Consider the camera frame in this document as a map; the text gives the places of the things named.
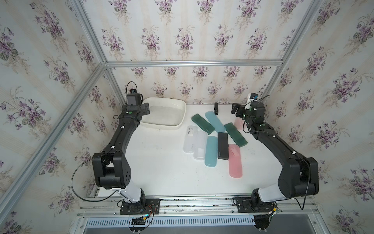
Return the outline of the pink pencil case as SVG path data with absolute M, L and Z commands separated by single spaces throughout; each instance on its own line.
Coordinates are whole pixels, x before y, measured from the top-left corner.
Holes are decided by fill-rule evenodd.
M 232 178 L 241 178 L 243 176 L 243 167 L 241 160 L 240 147 L 236 144 L 230 144 L 228 146 L 229 150 L 229 175 Z

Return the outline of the teal pencil case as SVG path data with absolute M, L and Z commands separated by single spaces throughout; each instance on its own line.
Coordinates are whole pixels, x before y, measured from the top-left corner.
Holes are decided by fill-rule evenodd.
M 215 167 L 218 159 L 218 138 L 209 136 L 206 142 L 205 166 Z

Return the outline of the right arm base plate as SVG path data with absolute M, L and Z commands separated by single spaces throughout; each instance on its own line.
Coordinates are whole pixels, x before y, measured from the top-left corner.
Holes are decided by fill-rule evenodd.
M 262 202 L 257 197 L 235 197 L 233 204 L 239 213 L 272 213 L 277 208 L 276 202 Z

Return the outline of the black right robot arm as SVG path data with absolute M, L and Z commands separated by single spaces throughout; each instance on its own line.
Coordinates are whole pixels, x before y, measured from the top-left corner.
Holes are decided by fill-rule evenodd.
M 231 113 L 242 119 L 248 132 L 270 150 L 282 166 L 277 182 L 252 192 L 252 201 L 267 204 L 319 192 L 318 162 L 294 150 L 265 122 L 265 106 L 260 101 L 232 104 Z

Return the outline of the white plastic storage box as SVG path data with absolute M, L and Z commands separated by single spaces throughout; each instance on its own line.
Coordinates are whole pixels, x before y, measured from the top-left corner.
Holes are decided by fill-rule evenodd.
M 140 122 L 142 126 L 160 130 L 177 130 L 181 127 L 187 110 L 184 101 L 149 97 L 145 99 L 145 103 L 149 104 L 150 114 L 142 117 Z

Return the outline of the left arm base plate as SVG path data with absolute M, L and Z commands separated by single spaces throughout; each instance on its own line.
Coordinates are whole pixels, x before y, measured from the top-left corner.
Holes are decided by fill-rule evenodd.
M 146 199 L 144 204 L 122 200 L 120 215 L 157 215 L 160 211 L 160 199 Z

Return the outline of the black pencil case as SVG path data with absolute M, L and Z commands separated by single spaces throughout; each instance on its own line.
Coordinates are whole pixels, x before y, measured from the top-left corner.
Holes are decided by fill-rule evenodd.
M 227 133 L 218 133 L 218 159 L 228 160 L 229 159 L 229 150 L 228 150 L 228 134 Z

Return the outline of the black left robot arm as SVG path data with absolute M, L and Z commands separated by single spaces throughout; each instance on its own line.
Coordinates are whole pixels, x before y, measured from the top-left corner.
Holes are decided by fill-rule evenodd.
M 95 183 L 98 187 L 120 194 L 129 204 L 144 206 L 144 191 L 131 180 L 131 167 L 126 159 L 130 139 L 142 117 L 150 114 L 148 103 L 137 106 L 124 105 L 118 116 L 117 129 L 108 145 L 92 156 Z

